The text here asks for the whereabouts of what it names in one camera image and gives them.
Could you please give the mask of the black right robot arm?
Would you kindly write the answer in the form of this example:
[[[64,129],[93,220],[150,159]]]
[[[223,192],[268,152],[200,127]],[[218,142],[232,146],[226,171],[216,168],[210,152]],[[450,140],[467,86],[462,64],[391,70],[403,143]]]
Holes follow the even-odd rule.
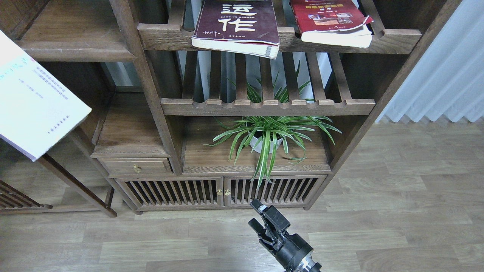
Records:
[[[313,248],[299,234],[288,234],[290,222],[275,208],[253,199],[251,207],[262,217],[264,227],[251,219],[249,225],[259,236],[259,242],[275,257],[287,272],[319,272],[321,265],[313,261]]]

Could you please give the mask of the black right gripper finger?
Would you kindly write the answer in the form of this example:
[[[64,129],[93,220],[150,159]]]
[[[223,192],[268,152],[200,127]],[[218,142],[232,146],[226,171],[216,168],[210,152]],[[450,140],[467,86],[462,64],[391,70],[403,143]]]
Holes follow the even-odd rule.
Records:
[[[264,228],[255,218],[248,222],[249,226],[257,233],[259,242],[269,251],[277,252],[280,248],[280,239],[277,232],[271,228]]]
[[[261,216],[265,226],[264,228],[271,228],[272,231],[277,232],[280,242],[285,241],[286,229],[289,228],[290,222],[275,208],[262,204],[259,199],[253,199],[250,206]]]

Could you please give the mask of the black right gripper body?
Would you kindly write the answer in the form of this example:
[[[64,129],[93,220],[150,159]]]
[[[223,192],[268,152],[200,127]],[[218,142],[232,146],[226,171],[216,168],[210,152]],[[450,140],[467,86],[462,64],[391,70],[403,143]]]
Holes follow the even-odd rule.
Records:
[[[315,261],[312,259],[313,247],[298,234],[285,234],[275,254],[276,260],[285,270],[313,270]]]

